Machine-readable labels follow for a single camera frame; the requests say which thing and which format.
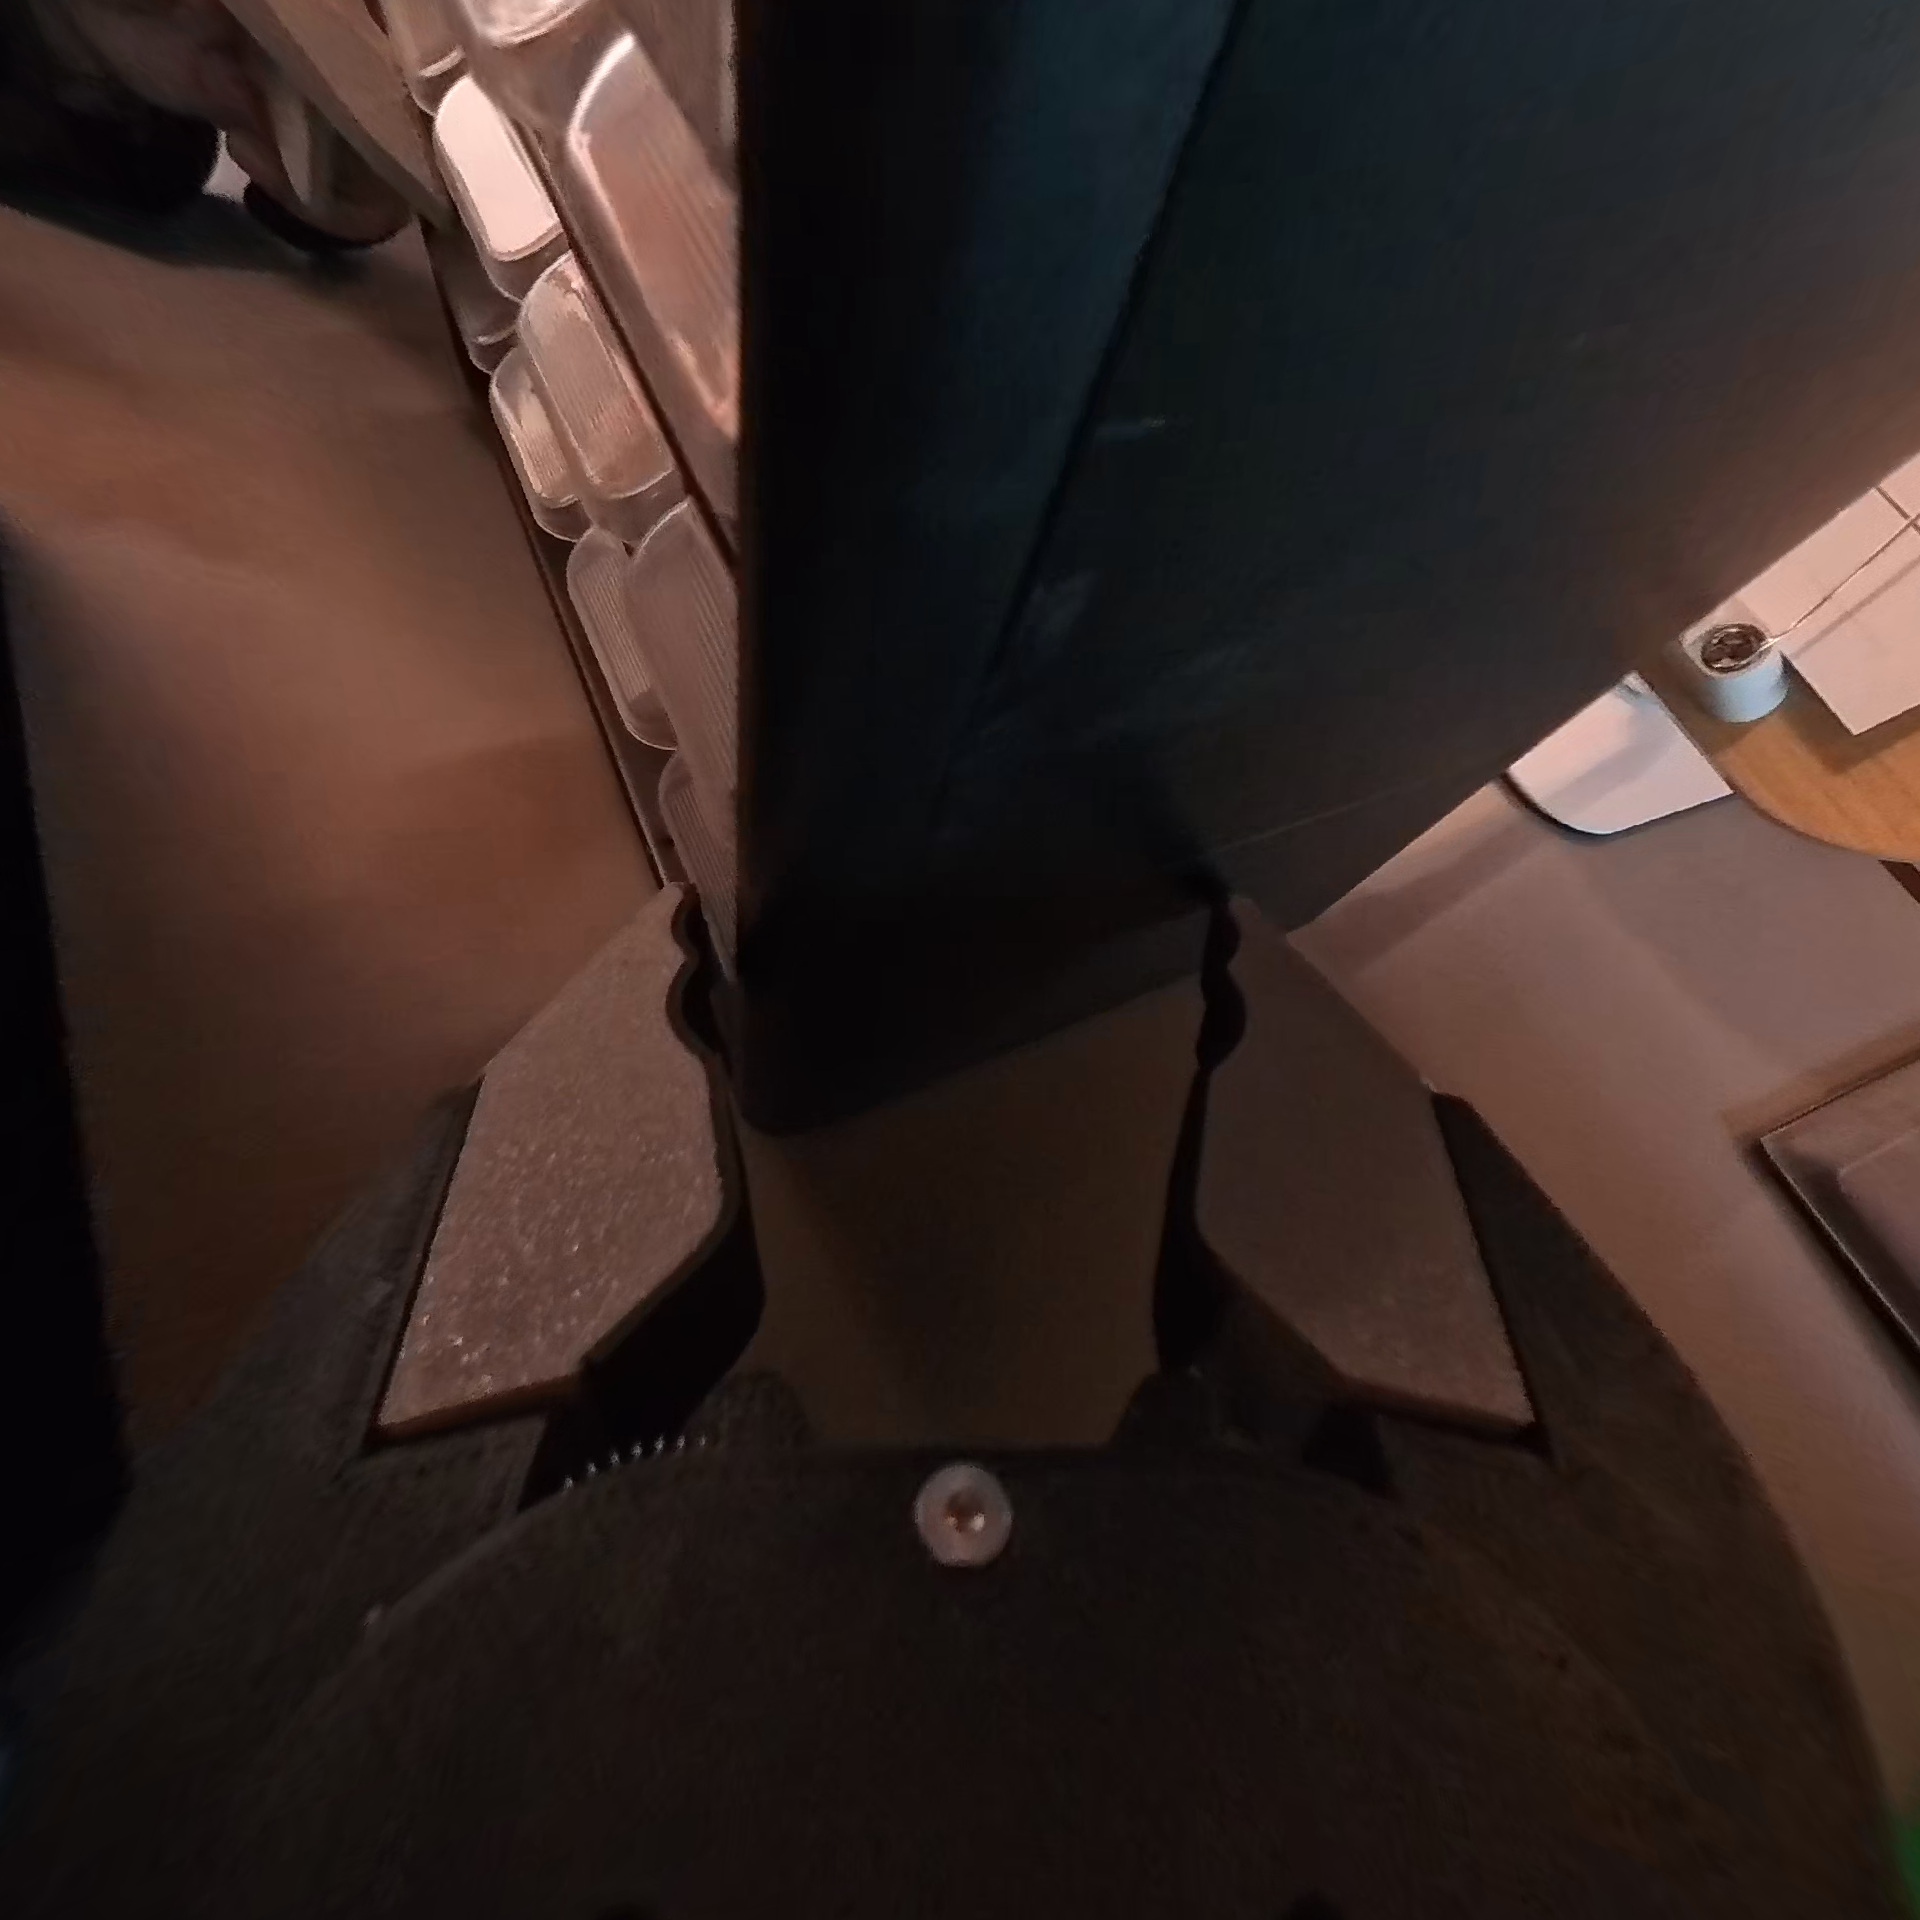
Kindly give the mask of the person's left hand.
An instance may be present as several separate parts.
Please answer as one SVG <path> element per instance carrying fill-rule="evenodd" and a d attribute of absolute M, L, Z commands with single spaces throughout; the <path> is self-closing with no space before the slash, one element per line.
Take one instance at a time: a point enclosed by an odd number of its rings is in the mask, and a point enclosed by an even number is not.
<path fill-rule="evenodd" d="M 317 108 L 369 168 L 434 226 L 451 215 L 422 110 L 413 103 L 378 7 L 310 2 L 304 48 Z"/>

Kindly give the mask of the white screw standoff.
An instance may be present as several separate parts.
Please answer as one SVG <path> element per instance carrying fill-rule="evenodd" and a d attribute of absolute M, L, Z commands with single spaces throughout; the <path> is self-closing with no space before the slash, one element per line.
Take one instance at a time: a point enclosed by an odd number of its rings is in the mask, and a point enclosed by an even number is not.
<path fill-rule="evenodd" d="M 1777 714 L 1789 693 L 1780 643 L 1745 614 L 1717 614 L 1688 630 L 1672 658 L 1691 707 L 1730 726 Z"/>

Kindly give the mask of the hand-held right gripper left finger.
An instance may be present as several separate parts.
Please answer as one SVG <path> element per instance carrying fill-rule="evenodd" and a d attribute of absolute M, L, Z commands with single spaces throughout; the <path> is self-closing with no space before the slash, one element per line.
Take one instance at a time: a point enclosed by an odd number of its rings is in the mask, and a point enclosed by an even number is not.
<path fill-rule="evenodd" d="M 682 1429 L 753 1330 L 740 1176 L 689 1021 L 698 894 L 665 884 L 493 1056 L 378 1405 L 387 1442 L 562 1412 Z"/>

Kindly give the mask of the set of clear cabinet drawers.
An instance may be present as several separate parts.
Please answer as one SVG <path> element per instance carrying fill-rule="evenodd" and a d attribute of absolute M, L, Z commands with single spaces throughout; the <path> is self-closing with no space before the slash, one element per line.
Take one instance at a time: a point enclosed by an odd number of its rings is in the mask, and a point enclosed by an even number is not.
<path fill-rule="evenodd" d="M 717 2 L 372 7 L 434 267 L 665 880 L 737 975 L 737 35 Z"/>

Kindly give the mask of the white plastic plate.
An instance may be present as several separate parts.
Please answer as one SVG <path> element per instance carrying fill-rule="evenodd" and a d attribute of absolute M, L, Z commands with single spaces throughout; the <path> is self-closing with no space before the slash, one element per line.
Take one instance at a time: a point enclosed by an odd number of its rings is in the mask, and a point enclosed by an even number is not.
<path fill-rule="evenodd" d="M 1586 837 L 1635 831 L 1732 795 L 1640 674 L 1514 760 L 1504 784 L 1553 824 Z"/>

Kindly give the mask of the wooden board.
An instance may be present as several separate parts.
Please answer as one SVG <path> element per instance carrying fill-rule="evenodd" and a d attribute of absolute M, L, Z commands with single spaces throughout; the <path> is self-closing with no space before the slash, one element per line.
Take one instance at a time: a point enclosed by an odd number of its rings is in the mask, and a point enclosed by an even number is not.
<path fill-rule="evenodd" d="M 1742 591 L 1721 611 L 1757 622 Z M 1777 824 L 1914 874 L 1917 707 L 1892 724 L 1850 735 L 1786 661 L 1786 703 L 1746 726 L 1698 722 L 1702 751 L 1732 791 Z"/>

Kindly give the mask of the black drawer cabinet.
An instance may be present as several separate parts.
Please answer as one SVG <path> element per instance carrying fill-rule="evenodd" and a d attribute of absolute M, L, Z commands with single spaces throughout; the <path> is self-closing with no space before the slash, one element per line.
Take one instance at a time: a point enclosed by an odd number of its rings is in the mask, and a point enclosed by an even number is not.
<path fill-rule="evenodd" d="M 1915 5 L 731 5 L 766 1132 L 1296 926 L 1915 453 Z"/>

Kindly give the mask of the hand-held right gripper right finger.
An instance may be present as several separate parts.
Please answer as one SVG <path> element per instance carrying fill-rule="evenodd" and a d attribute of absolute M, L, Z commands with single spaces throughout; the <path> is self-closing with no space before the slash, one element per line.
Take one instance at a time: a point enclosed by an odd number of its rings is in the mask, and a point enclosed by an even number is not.
<path fill-rule="evenodd" d="M 1220 903 L 1169 1176 L 1156 1343 L 1232 1427 L 1525 1432 L 1530 1391 L 1427 1082 L 1245 898 Z"/>

